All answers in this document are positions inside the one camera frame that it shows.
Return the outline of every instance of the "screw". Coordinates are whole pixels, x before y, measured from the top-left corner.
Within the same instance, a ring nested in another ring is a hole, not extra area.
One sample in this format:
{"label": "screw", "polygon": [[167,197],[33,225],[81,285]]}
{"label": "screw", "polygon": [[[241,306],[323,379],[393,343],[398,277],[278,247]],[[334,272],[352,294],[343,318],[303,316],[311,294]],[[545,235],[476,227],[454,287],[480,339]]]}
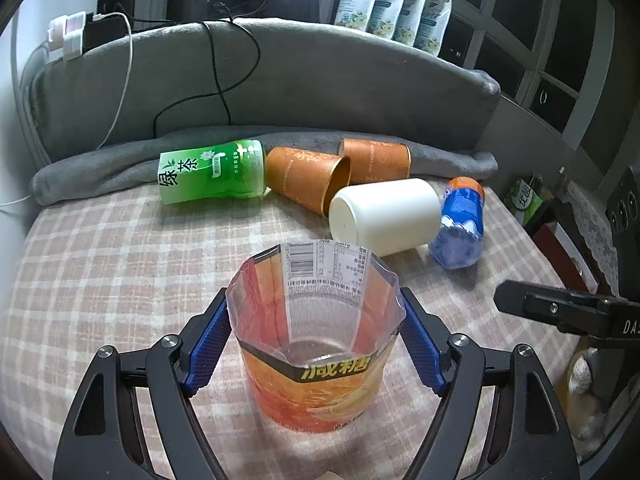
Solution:
{"label": "screw", "polygon": [[171,347],[176,346],[178,344],[178,341],[180,341],[180,339],[178,338],[177,335],[169,334],[169,335],[164,336],[160,340],[160,344],[162,346],[164,346],[165,348],[171,348]]}
{"label": "screw", "polygon": [[454,334],[451,336],[451,341],[455,346],[466,346],[469,344],[469,338],[464,334]]}
{"label": "screw", "polygon": [[105,358],[113,354],[113,346],[106,345],[98,350],[98,357]]}
{"label": "screw", "polygon": [[518,354],[523,357],[529,357],[533,355],[533,348],[529,345],[518,345]]}

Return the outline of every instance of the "gray blanket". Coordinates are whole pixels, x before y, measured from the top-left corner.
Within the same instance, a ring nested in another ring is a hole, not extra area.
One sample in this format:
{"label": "gray blanket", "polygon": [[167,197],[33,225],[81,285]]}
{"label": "gray blanket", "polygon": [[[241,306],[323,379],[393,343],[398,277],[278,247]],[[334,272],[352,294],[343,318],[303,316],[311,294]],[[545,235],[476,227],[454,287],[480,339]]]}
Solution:
{"label": "gray blanket", "polygon": [[42,168],[33,177],[31,190],[40,205],[50,205],[155,182],[162,152],[254,138],[260,140],[267,152],[274,146],[295,146],[335,154],[343,137],[404,142],[412,153],[413,176],[465,175],[483,180],[498,167],[493,155],[487,152],[445,152],[399,137],[281,126],[210,126],[174,132],[159,139],[108,146],[60,160]]}
{"label": "gray blanket", "polygon": [[[472,150],[500,99],[498,83],[487,74],[373,34],[276,19],[238,22],[259,42],[262,60],[245,83],[225,93],[234,124],[368,132]],[[227,22],[209,27],[227,87],[254,64],[254,44]],[[133,43],[129,89],[110,145],[152,139],[160,110],[215,90],[200,25],[148,30],[135,34]],[[70,62],[52,62],[34,78],[26,113],[31,140],[47,154],[44,164],[100,145],[122,94],[128,53],[123,38]],[[172,108],[160,117],[158,136],[211,124],[226,124],[217,97]]]}

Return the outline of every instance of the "white plastic cup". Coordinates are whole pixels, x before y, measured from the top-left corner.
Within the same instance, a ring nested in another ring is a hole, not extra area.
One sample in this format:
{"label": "white plastic cup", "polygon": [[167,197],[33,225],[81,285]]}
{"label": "white plastic cup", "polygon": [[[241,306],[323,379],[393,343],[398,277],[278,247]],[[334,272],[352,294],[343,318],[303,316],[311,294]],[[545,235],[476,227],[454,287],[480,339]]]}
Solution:
{"label": "white plastic cup", "polygon": [[431,242],[440,230],[437,193],[420,178],[344,187],[329,206],[331,236],[377,256]]}

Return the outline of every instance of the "blue bottle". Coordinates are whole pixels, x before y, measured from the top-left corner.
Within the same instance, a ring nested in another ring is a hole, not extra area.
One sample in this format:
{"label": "blue bottle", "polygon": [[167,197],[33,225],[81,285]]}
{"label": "blue bottle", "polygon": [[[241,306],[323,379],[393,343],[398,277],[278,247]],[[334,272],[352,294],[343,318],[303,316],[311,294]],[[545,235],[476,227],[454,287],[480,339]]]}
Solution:
{"label": "blue bottle", "polygon": [[482,255],[484,189],[459,176],[449,181],[444,197],[440,232],[429,252],[445,269],[472,266]]}

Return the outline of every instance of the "orange paper cup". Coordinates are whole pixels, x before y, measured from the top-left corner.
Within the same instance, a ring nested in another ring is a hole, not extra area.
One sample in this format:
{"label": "orange paper cup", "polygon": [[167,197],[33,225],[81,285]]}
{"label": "orange paper cup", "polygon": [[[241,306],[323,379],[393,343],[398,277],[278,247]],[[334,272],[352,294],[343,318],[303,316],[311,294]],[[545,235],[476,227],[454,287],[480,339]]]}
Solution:
{"label": "orange paper cup", "polygon": [[267,155],[267,186],[324,216],[334,195],[349,185],[350,175],[345,156],[296,148],[273,148]]}
{"label": "orange paper cup", "polygon": [[343,139],[338,154],[349,157],[354,184],[401,180],[411,171],[411,152],[404,144]]}

